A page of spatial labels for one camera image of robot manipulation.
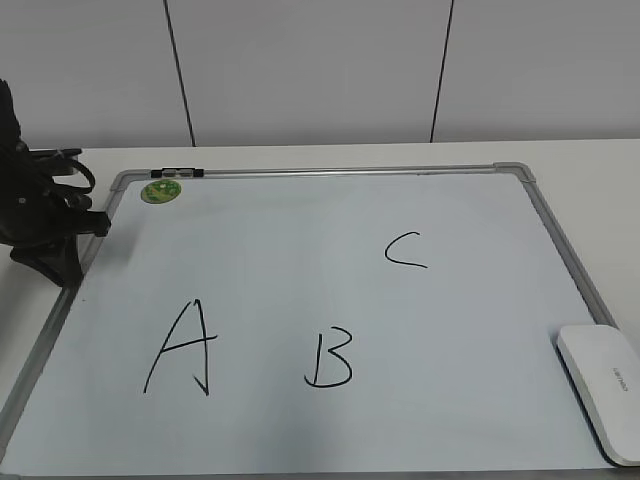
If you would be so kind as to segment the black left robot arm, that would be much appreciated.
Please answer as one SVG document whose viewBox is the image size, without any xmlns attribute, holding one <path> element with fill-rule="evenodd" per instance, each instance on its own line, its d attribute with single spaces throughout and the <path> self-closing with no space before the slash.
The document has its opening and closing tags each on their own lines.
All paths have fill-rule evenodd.
<svg viewBox="0 0 640 480">
<path fill-rule="evenodd" d="M 80 235 L 107 235 L 111 221 L 93 211 L 93 173 L 76 149 L 32 151 L 22 139 L 11 89 L 1 82 L 1 243 L 10 258 L 59 287 L 78 285 Z"/>
</svg>

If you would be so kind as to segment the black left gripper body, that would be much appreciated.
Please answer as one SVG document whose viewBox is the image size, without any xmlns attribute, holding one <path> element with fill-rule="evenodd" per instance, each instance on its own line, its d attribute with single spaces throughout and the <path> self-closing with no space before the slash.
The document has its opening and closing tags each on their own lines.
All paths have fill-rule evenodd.
<svg viewBox="0 0 640 480">
<path fill-rule="evenodd" d="M 31 152 L 19 142 L 1 147 L 1 242 L 31 247 L 73 235 L 74 211 L 83 211 L 83 189 L 55 181 L 81 174 L 79 149 Z"/>
</svg>

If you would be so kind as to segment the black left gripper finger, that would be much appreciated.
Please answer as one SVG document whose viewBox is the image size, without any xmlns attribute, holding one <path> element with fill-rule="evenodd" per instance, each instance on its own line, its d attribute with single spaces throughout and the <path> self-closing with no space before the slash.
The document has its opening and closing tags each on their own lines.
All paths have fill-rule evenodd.
<svg viewBox="0 0 640 480">
<path fill-rule="evenodd" d="M 110 230 L 110 218 L 106 212 L 74 211 L 70 222 L 71 232 L 76 235 L 103 238 Z"/>
<path fill-rule="evenodd" d="M 13 247 L 10 258 L 61 288 L 77 286 L 83 278 L 76 235 L 31 247 Z"/>
</svg>

